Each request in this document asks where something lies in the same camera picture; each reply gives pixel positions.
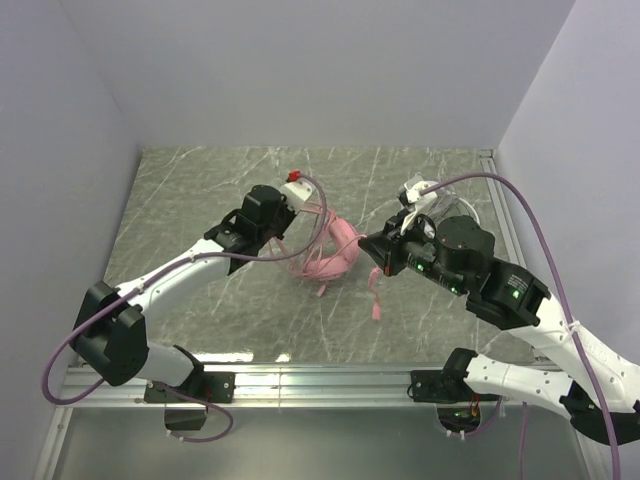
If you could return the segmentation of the pink headset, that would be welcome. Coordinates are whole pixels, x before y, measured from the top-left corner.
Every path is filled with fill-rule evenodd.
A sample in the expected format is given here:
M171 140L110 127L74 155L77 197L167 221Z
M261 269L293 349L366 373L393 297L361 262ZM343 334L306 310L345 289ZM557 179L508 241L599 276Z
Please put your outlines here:
M278 264L292 277L305 282L316 283L317 297L322 297L330 283L336 282L349 273L360 255L358 241L364 237L344 218L320 203L307 201L302 212L325 221L319 237L302 254Z

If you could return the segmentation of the white headset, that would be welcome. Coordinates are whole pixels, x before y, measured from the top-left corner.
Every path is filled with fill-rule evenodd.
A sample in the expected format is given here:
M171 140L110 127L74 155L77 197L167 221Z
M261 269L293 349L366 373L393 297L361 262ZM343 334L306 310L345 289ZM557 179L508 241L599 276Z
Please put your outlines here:
M470 216L478 225L481 224L480 217L474 206L455 191L444 188L436 191L436 195L437 199L427 209L426 213L434 222L439 222L448 216L456 214Z

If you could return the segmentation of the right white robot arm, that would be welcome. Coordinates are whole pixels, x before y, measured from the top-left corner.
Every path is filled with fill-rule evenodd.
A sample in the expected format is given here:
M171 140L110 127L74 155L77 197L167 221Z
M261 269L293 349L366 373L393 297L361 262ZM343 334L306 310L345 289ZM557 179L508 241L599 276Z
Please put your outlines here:
M638 365L568 322L559 300L528 270L495 258L494 236L472 218L447 218L427 234L432 224L421 215L403 231L401 218L393 216L358 244L384 275L410 269L464 297L468 312L528 343L557 368L536 370L457 348L438 376L426 380L412 373L412 398L452 404L474 395L507 397L549 410L601 444L609 442L609 414L618 444L638 440Z

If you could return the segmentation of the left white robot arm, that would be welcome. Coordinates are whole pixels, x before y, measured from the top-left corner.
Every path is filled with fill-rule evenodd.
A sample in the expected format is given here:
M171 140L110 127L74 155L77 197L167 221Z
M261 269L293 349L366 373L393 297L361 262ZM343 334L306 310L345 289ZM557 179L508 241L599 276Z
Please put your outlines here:
M76 320L87 328L72 341L72 349L111 386L139 378L197 390L202 363L180 346L151 342L148 324L199 288L232 275L271 239L281 238L313 191L304 180L280 188L256 185L240 207L175 259L116 287L94 284Z

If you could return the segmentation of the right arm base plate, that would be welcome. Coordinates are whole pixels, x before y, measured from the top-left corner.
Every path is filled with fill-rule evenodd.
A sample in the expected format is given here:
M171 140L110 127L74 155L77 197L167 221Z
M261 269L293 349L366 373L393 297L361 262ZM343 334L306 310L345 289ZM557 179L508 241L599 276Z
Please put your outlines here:
M472 398L471 390L462 380L441 370L412 370L406 393L416 403L454 404Z

